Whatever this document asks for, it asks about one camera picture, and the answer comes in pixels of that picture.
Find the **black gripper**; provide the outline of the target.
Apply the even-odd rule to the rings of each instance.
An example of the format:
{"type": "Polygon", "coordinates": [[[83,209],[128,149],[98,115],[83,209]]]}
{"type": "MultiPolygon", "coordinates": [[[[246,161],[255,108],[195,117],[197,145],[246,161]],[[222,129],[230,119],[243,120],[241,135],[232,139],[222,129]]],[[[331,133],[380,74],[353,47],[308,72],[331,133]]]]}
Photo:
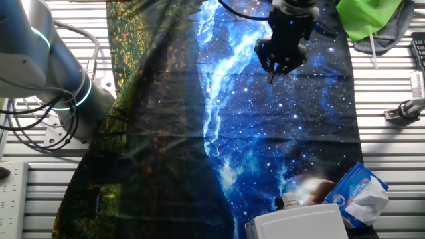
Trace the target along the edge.
{"type": "Polygon", "coordinates": [[[271,37],[256,41],[254,52],[262,69],[268,73],[268,83],[273,84],[277,72],[286,75],[307,62],[307,49],[299,42],[308,40],[315,20],[314,10],[303,13],[287,13],[274,7],[269,14],[268,23],[272,29],[271,37]]]}

